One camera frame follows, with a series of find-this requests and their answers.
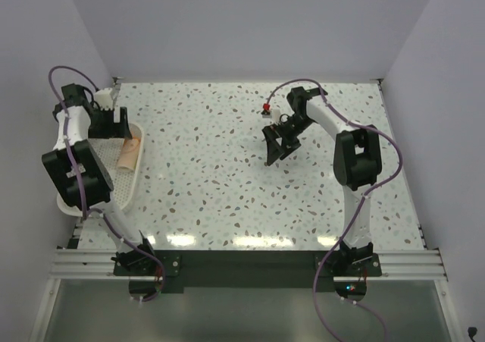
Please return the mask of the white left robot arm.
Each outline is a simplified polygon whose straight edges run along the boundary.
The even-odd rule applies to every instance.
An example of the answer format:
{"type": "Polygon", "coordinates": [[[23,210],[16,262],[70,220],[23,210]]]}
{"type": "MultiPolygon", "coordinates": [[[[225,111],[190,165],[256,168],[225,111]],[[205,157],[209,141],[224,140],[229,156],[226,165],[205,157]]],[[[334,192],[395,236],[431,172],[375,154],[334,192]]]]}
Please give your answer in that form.
{"type": "Polygon", "coordinates": [[[125,107],[101,106],[110,98],[105,91],[88,98],[79,84],[63,86],[53,111],[58,138],[53,150],[42,155],[42,164],[68,206],[84,218],[98,219],[117,248],[113,261],[128,272],[150,275],[157,268],[152,245],[115,202],[114,182],[90,142],[133,137],[125,107]]]}

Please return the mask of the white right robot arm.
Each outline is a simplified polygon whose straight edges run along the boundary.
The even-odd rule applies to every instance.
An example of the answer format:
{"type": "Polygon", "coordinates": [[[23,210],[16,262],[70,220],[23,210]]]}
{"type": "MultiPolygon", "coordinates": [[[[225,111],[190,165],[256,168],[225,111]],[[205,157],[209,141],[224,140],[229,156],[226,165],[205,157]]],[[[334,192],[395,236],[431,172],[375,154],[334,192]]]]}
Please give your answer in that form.
{"type": "Polygon", "coordinates": [[[344,229],[333,252],[326,255],[324,267],[332,275],[356,275],[370,262],[374,245],[371,238],[370,203],[365,191],[377,182],[382,171],[379,135],[370,129],[353,128],[338,117],[327,102],[317,105],[315,97],[327,95],[324,89],[295,87],[286,96],[293,114],[280,115],[263,105],[263,115],[272,124],[262,130],[267,145],[268,165],[295,152],[298,136],[312,124],[319,124],[334,140],[333,175],[343,187],[344,229]]]}

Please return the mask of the orange patterned towel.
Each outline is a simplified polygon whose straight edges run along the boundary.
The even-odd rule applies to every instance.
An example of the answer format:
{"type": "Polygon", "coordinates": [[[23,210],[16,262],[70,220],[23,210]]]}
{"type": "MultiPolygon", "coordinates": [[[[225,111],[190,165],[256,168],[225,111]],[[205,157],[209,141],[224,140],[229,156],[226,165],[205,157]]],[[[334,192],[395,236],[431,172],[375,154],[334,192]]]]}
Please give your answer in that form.
{"type": "Polygon", "coordinates": [[[141,139],[139,137],[124,140],[117,160],[117,169],[121,169],[122,171],[135,171],[140,144],[141,139]]]}

